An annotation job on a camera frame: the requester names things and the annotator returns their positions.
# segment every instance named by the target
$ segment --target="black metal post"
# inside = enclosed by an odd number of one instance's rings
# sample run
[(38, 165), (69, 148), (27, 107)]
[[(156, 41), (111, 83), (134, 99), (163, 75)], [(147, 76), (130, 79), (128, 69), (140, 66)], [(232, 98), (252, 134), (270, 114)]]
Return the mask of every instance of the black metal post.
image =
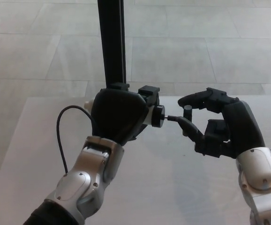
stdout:
[(126, 83), (123, 0), (98, 0), (106, 87)]

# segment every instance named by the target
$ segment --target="wire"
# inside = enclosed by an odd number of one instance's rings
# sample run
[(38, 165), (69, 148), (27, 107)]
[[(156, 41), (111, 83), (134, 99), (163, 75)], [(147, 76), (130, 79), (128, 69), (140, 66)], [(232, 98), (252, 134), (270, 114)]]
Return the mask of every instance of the wire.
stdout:
[(60, 149), (61, 159), (62, 159), (62, 162), (64, 164), (66, 174), (68, 173), (68, 167), (67, 167), (66, 159), (65, 159), (65, 156), (64, 156), (64, 150), (62, 149), (62, 145), (61, 145), (61, 141), (60, 141), (60, 119), (61, 119), (61, 116), (64, 114), (64, 112), (67, 111), (68, 109), (79, 109), (80, 111), (84, 112), (84, 114), (86, 114), (88, 116), (88, 118), (91, 120), (92, 127), (95, 128), (95, 130), (98, 131), (100, 134), (102, 134), (100, 132), (100, 129), (99, 129), (97, 123), (93, 119), (93, 117), (85, 109), (83, 109), (82, 107), (80, 107), (78, 105), (70, 105), (70, 106), (67, 106), (66, 108), (64, 108), (60, 112), (59, 116), (57, 117), (57, 122), (56, 122), (56, 136), (57, 136), (57, 143), (58, 143), (59, 149)]

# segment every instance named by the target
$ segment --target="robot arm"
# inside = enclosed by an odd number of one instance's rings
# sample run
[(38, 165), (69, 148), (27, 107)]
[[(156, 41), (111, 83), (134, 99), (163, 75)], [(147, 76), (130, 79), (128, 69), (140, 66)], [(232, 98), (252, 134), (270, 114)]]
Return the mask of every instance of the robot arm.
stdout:
[(144, 86), (139, 93), (124, 89), (118, 84), (96, 95), (90, 111), (99, 131), (93, 127), (73, 168), (25, 225), (83, 225), (103, 203), (123, 157), (122, 146), (147, 125), (162, 127), (165, 108), (159, 105), (159, 88)]
[[(167, 119), (179, 123), (183, 134), (196, 143), (196, 152), (236, 159), (239, 185), (251, 208), (250, 223), (271, 225), (271, 150), (265, 147), (248, 104), (212, 88), (183, 97), (178, 103), (184, 116)], [(191, 119), (192, 109), (204, 108), (222, 113), (224, 120), (209, 120), (203, 135)]]

